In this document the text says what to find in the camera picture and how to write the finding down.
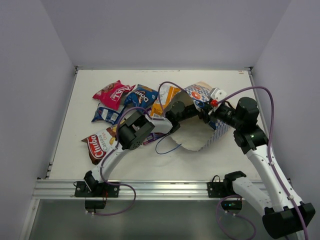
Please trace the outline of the blue paper bag handle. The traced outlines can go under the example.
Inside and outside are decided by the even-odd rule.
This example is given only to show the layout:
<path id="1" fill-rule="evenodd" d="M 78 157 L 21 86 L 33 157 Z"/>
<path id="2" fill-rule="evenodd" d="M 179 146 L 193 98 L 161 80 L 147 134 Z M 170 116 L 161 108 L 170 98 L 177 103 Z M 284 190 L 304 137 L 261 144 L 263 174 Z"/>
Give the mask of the blue paper bag handle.
<path id="1" fill-rule="evenodd" d="M 196 106 L 198 106 L 199 108 L 204 108 L 206 106 L 206 103 L 201 101 L 201 100 L 195 100 L 194 102 L 196 104 Z"/>

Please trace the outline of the checkered paper bag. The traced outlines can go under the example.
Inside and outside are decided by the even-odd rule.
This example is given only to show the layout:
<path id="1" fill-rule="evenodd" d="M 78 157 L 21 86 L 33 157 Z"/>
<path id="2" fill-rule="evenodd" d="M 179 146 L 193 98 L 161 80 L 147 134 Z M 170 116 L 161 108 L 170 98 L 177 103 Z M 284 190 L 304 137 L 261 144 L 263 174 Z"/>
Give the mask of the checkered paper bag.
<path id="1" fill-rule="evenodd" d="M 179 128 L 170 137 L 187 150 L 198 152 L 219 141 L 231 127 L 220 120 L 204 123 L 198 117 L 200 107 L 195 100 L 209 101 L 213 88 L 205 82 L 197 82 L 177 93 L 164 109 L 177 113 Z"/>

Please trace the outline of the orange snack bag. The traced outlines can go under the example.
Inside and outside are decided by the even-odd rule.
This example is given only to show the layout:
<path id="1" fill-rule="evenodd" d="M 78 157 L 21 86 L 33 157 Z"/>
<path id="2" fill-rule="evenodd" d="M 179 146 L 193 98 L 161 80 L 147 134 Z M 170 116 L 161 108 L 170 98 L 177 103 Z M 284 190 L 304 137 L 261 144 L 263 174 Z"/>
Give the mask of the orange snack bag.
<path id="1" fill-rule="evenodd" d="M 160 118 L 163 116 L 163 110 L 169 105 L 173 97 L 181 90 L 178 87 L 164 84 L 158 92 L 158 98 L 151 107 L 150 116 Z"/>

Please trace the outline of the purple snack packet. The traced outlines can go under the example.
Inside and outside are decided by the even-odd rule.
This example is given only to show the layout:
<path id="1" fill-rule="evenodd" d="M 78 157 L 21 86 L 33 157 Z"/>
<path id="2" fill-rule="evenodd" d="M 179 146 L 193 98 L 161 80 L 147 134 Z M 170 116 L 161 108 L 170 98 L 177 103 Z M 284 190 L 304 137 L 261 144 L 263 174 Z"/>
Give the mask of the purple snack packet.
<path id="1" fill-rule="evenodd" d="M 156 141 L 156 140 L 158 140 L 158 139 L 160 139 L 160 138 L 162 138 L 164 136 L 165 136 L 165 134 L 163 134 L 163 133 L 152 132 L 147 136 L 147 138 L 143 141 L 142 144 L 143 145 L 147 145 L 147 144 L 152 143 L 152 142 L 154 142 L 154 141 Z"/>

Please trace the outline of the blue Doritos chip bag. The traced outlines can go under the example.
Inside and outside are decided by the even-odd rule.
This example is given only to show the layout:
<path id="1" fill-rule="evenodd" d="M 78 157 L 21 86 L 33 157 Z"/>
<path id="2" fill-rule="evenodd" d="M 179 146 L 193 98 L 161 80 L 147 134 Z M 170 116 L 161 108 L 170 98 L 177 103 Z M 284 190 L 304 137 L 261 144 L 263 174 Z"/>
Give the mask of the blue Doritos chip bag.
<path id="1" fill-rule="evenodd" d="M 148 109 L 153 105 L 157 97 L 158 91 L 145 85 L 138 84 L 136 88 L 126 96 L 123 104 L 129 107 Z"/>

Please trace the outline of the blue white cookie bag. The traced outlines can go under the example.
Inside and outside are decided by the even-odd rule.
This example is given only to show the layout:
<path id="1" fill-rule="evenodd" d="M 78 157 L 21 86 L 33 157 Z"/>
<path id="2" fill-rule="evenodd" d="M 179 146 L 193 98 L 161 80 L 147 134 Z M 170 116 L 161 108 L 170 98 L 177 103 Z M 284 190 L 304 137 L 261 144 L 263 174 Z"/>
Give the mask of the blue white cookie bag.
<path id="1" fill-rule="evenodd" d="M 115 125 L 119 122 L 119 119 L 125 109 L 126 107 L 124 105 L 120 105 L 118 110 L 115 110 L 103 105 L 102 103 L 99 103 L 91 122 L 105 121 L 106 123 Z"/>

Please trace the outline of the red KitKat snack bag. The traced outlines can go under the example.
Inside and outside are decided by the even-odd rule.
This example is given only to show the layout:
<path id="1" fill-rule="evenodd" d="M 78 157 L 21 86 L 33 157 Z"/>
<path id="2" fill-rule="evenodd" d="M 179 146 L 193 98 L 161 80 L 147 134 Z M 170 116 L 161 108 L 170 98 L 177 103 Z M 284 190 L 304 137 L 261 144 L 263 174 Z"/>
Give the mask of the red KitKat snack bag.
<path id="1" fill-rule="evenodd" d="M 103 105 L 113 110 L 118 110 L 121 104 L 121 99 L 125 94 L 131 92 L 134 88 L 134 85 L 125 85 L 122 84 L 120 80 L 112 82 L 96 92 L 92 98 L 94 100 L 100 101 Z"/>

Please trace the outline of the brown Chips Ahoy bag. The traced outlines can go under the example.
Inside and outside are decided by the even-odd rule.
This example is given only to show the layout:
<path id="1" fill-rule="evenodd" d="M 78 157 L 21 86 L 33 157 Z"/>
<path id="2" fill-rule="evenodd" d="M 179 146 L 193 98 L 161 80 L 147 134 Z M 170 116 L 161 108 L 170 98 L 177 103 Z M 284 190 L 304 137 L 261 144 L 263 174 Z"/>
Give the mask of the brown Chips Ahoy bag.
<path id="1" fill-rule="evenodd" d="M 116 146 L 116 130 L 117 126 L 112 125 L 81 140 L 87 146 L 92 164 L 97 165 L 106 156 L 107 152 Z"/>

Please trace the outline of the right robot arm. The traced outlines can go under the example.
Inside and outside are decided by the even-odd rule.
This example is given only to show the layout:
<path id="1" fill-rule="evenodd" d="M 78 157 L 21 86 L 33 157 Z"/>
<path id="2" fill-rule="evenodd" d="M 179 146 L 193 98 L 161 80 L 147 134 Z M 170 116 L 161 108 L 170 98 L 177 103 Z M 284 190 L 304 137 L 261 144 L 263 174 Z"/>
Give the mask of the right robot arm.
<path id="1" fill-rule="evenodd" d="M 210 115 L 234 128 L 234 141 L 253 164 L 266 189 L 263 192 L 237 171 L 225 175 L 223 192 L 243 197 L 261 215 L 267 233 L 279 239 L 306 230 L 316 210 L 302 200 L 285 177 L 271 142 L 257 124 L 259 113 L 254 99 L 242 97 L 236 108 L 222 103 Z"/>

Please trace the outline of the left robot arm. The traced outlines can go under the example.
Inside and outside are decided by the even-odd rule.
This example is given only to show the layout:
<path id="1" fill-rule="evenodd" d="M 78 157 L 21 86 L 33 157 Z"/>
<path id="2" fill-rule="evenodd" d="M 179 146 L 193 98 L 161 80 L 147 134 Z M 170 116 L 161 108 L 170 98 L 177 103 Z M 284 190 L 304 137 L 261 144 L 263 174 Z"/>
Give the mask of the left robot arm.
<path id="1" fill-rule="evenodd" d="M 87 192 L 92 196 L 103 193 L 104 182 L 108 180 L 111 172 L 120 160 L 129 152 L 142 145 L 145 139 L 153 133 L 170 135 L 176 132 L 181 122 L 198 117 L 211 130 L 215 130 L 208 114 L 208 104 L 203 102 L 185 105 L 176 101 L 165 109 L 163 117 L 152 118 L 141 107 L 133 107 L 132 115 L 128 118 L 121 116 L 118 123 L 92 134 L 83 142 L 87 144 L 89 157 L 95 167 L 84 175 L 84 184 Z"/>

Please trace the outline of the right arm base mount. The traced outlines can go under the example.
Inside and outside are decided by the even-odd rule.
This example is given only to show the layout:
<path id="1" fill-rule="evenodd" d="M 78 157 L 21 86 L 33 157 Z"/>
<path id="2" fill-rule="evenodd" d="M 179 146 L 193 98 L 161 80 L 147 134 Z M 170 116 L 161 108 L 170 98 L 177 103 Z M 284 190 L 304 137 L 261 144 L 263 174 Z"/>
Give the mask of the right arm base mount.
<path id="1" fill-rule="evenodd" d="M 211 181 L 207 182 L 207 195 L 209 198 L 224 198 L 227 196 L 235 195 L 233 189 L 233 182 L 236 179 L 247 177 L 242 171 L 234 171 L 228 173 L 221 180 L 218 175 L 215 175 Z"/>

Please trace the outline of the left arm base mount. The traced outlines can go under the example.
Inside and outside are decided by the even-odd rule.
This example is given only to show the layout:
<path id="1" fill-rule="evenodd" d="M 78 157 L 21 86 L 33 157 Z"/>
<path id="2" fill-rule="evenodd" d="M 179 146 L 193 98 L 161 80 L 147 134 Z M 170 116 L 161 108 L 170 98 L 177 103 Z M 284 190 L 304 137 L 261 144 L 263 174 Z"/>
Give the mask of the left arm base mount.
<path id="1" fill-rule="evenodd" d="M 119 187 L 107 183 L 99 183 L 95 190 L 91 191 L 84 181 L 75 181 L 74 196 L 77 198 L 117 198 Z"/>

